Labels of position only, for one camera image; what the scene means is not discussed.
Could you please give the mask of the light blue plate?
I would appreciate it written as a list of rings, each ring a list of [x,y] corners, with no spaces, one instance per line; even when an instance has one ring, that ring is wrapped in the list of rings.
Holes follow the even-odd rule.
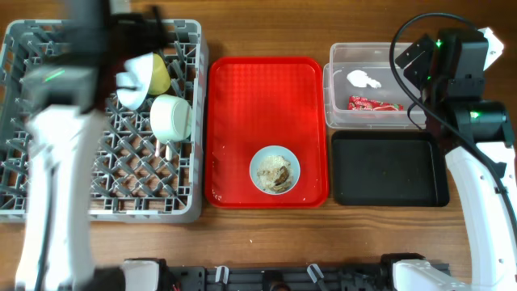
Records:
[[[124,63],[125,71],[116,75],[116,95],[121,104],[137,110],[145,101],[153,73],[153,54],[134,57]]]

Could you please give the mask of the yellow plastic cup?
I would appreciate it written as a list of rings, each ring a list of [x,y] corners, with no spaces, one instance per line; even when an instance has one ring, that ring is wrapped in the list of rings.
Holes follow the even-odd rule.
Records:
[[[151,74],[148,93],[150,95],[161,95],[170,88],[170,75],[163,58],[153,53],[153,70]]]

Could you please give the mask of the white napkin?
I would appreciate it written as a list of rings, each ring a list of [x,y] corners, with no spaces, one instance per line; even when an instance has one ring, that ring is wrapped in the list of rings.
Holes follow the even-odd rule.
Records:
[[[362,70],[353,70],[347,75],[347,80],[352,86],[365,88],[371,87],[373,89],[381,88],[382,85],[377,80],[370,78],[368,74]]]

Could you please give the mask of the red candy wrapper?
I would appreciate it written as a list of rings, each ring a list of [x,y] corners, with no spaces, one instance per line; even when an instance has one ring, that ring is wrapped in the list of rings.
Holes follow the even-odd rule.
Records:
[[[367,99],[352,95],[349,97],[348,110],[352,111],[378,111],[378,112],[398,112],[404,111],[404,107],[397,103],[386,103],[373,99]]]

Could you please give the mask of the pink plastic fork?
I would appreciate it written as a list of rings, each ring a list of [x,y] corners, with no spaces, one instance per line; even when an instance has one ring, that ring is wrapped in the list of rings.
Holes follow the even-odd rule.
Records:
[[[157,139],[156,140],[156,143],[155,143],[155,153],[154,153],[154,156],[159,158],[161,156],[160,154],[160,149],[161,149],[161,143],[160,141]]]

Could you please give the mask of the white plastic spoon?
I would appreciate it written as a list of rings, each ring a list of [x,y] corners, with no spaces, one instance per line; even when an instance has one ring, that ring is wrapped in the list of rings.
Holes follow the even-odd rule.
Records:
[[[166,160],[167,161],[171,161],[173,158],[173,153],[172,153],[172,150],[171,148],[167,145],[166,146]]]

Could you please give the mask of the light blue food bowl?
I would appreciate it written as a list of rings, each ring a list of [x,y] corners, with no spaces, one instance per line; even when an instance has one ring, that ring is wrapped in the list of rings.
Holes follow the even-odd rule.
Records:
[[[266,156],[269,155],[281,155],[285,157],[290,163],[292,168],[292,186],[285,192],[281,192],[280,194],[273,194],[269,192],[265,192],[260,188],[258,179],[257,179],[257,170],[259,167],[259,164],[262,160],[265,159]],[[299,179],[301,177],[301,165],[296,157],[296,155],[289,149],[280,146],[280,145],[270,145],[262,148],[259,150],[254,157],[250,161],[250,178],[254,184],[254,186],[260,190],[261,192],[271,195],[271,196],[280,196],[283,194],[286,194],[294,189],[296,184],[298,183]]]

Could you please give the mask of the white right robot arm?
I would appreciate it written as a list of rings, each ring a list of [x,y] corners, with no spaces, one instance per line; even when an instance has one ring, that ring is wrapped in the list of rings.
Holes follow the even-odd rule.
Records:
[[[424,259],[393,264],[397,290],[516,288],[516,139],[503,103],[484,99],[485,71],[502,55],[486,27],[445,28],[404,52],[389,46],[401,89],[427,118],[460,196],[472,260],[472,281],[444,275]]]

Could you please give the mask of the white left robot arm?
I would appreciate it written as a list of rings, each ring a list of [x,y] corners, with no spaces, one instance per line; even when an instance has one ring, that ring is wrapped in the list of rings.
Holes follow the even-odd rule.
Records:
[[[17,290],[170,290],[164,259],[97,268],[90,245],[91,172],[106,100],[127,60],[164,48],[160,11],[114,13],[108,1],[73,1],[67,49],[26,74],[36,110],[27,121],[27,217]]]

